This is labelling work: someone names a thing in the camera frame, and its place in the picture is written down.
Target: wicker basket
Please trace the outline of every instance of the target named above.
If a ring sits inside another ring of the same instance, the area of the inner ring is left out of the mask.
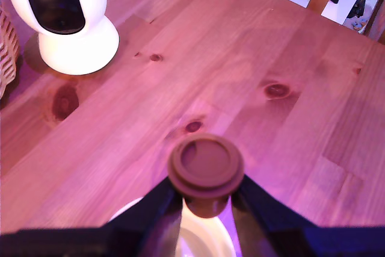
[[[16,77],[16,60],[19,51],[16,31],[0,4],[0,98],[7,84]]]

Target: wooden table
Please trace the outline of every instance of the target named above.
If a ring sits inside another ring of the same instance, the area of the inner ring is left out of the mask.
[[[2,232],[105,223],[166,177],[186,126],[232,140],[316,224],[385,224],[385,46],[287,0],[108,0],[117,55],[65,76],[2,3],[23,46],[1,111]]]

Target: wood knot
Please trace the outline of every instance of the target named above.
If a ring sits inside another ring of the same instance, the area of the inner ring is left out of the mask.
[[[52,114],[56,119],[65,120],[78,107],[79,98],[76,89],[69,84],[61,86],[55,93],[52,104]]]
[[[159,54],[153,54],[150,56],[150,60],[151,61],[162,61],[163,58],[162,58],[162,55],[159,55]]]
[[[269,99],[282,99],[290,94],[290,88],[284,84],[270,84],[265,87],[265,94]]]
[[[196,132],[202,127],[203,123],[196,120],[186,125],[186,132]]]

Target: white security camera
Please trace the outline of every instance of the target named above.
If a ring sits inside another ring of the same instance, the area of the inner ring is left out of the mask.
[[[69,75],[103,68],[115,55],[119,35],[104,15],[107,0],[11,0],[38,32],[42,59]]]

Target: brown round cap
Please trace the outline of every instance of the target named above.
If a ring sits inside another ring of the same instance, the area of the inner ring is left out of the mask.
[[[222,137],[194,134],[172,151],[168,177],[186,197],[217,199],[232,194],[244,176],[239,150]]]

